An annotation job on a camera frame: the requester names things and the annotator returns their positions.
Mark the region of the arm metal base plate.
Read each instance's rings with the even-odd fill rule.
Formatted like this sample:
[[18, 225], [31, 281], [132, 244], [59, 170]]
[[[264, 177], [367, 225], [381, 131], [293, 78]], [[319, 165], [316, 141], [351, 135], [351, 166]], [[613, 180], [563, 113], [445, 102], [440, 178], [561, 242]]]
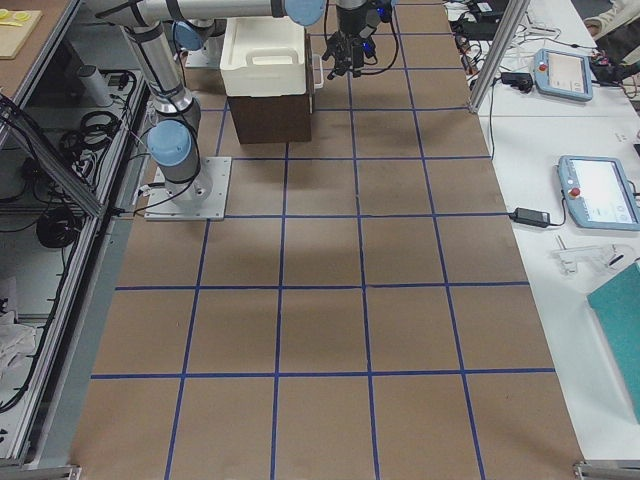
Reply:
[[183, 186], [166, 183], [157, 167], [154, 181], [163, 186], [151, 191], [149, 202], [152, 206], [144, 210], [144, 218], [149, 221], [223, 220], [231, 168], [230, 157], [204, 157], [199, 175], [184, 193], [179, 194]]

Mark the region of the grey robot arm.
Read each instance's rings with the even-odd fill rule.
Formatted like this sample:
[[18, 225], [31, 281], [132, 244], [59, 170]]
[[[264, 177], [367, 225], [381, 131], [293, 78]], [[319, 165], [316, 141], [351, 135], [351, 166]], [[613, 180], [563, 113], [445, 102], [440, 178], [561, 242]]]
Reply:
[[[226, 20], [236, 17], [288, 17], [294, 23], [311, 26], [328, 18], [327, 1], [216, 1], [213, 6], [225, 7], [225, 13], [187, 14], [186, 6], [169, 1], [167, 7], [173, 20], [174, 40], [188, 50], [199, 50], [210, 37], [226, 31]], [[347, 73], [357, 78], [371, 76], [364, 67], [377, 63], [373, 35], [380, 24], [393, 24], [394, 1], [336, 1], [337, 31], [325, 34], [322, 59], [334, 61], [329, 79]]]
[[120, 27], [137, 58], [153, 94], [160, 120], [175, 119], [187, 130], [192, 146], [180, 164], [180, 173], [161, 168], [167, 182], [184, 186], [199, 174], [195, 152], [199, 114], [194, 98], [178, 71], [162, 23], [175, 20], [212, 20], [238, 17], [288, 17], [310, 26], [324, 14], [323, 1], [89, 1], [95, 17]]

